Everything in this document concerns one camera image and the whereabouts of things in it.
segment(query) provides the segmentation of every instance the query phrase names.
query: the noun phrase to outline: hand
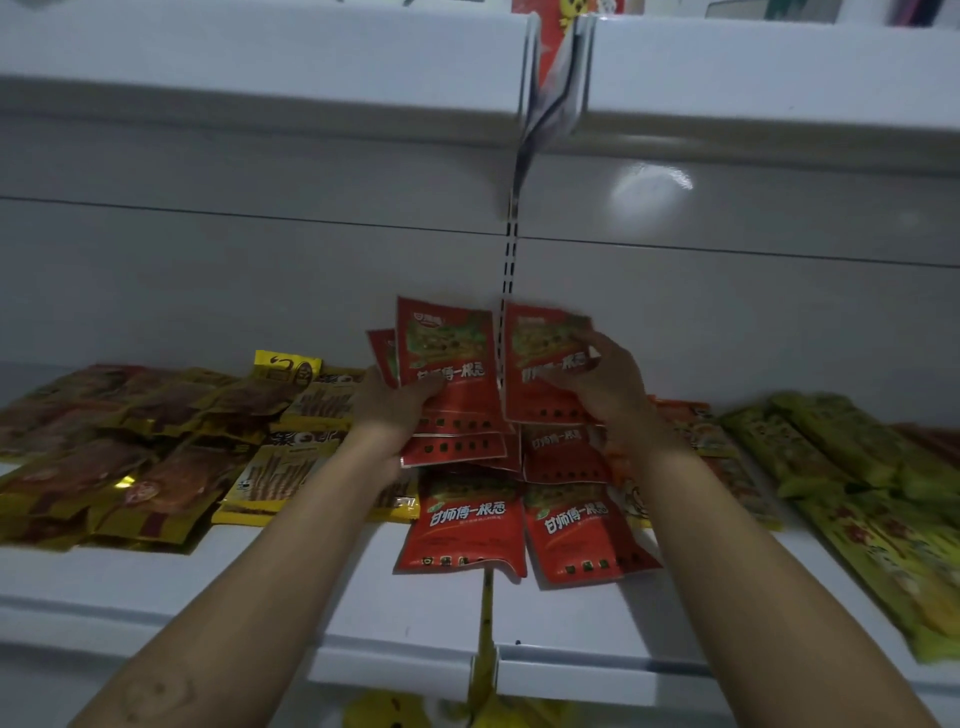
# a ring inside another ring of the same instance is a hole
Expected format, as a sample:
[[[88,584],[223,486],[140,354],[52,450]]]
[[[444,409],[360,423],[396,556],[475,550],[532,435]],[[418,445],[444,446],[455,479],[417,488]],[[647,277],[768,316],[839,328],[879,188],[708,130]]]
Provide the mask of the hand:
[[[446,385],[440,375],[391,389],[376,367],[370,367],[353,396],[353,427],[344,441],[346,451],[360,451],[372,465],[382,466],[393,482],[399,476],[399,453],[413,435],[423,403]]]
[[[630,352],[599,331],[578,331],[573,336],[598,350],[600,363],[579,375],[546,369],[540,377],[573,392],[587,412],[611,429],[622,429],[654,414],[640,369]]]

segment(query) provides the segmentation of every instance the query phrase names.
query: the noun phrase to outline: left hand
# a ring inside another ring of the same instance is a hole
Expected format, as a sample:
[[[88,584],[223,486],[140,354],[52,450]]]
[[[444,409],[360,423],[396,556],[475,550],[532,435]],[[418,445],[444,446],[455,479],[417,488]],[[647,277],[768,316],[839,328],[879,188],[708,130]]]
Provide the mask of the left hand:
[[[441,375],[391,389],[376,367],[370,367],[353,396],[353,427],[343,448],[359,451],[384,469],[388,483],[399,477],[399,453],[420,421],[423,403],[446,385]]]

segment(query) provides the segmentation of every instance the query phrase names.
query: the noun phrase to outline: forearm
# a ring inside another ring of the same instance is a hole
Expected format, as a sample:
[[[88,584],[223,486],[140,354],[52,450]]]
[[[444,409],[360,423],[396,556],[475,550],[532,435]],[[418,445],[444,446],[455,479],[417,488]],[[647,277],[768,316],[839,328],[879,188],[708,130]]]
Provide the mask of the forearm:
[[[655,419],[636,413],[620,438],[663,560],[741,724],[935,725],[847,611]]]
[[[341,448],[76,725],[269,722],[385,478],[362,451]]]

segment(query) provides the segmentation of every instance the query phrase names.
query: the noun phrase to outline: skin mark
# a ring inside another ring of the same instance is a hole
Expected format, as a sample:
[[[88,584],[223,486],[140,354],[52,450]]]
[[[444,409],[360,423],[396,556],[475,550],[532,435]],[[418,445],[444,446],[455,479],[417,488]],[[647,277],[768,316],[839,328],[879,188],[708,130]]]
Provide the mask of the skin mark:
[[[121,711],[128,725],[143,725],[170,715],[195,698],[186,666],[174,665],[131,680],[123,690]]]

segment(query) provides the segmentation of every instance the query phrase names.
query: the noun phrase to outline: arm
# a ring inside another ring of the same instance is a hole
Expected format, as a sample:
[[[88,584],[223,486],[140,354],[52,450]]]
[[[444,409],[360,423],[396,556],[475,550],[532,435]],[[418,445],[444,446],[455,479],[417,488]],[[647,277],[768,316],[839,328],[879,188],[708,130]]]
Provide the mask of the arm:
[[[741,725],[935,726],[850,614],[660,420],[630,353],[585,333],[600,365],[549,374],[634,467],[663,561]]]
[[[396,454],[443,381],[389,389],[371,369],[354,427],[269,526],[75,718],[74,725],[266,725]]]

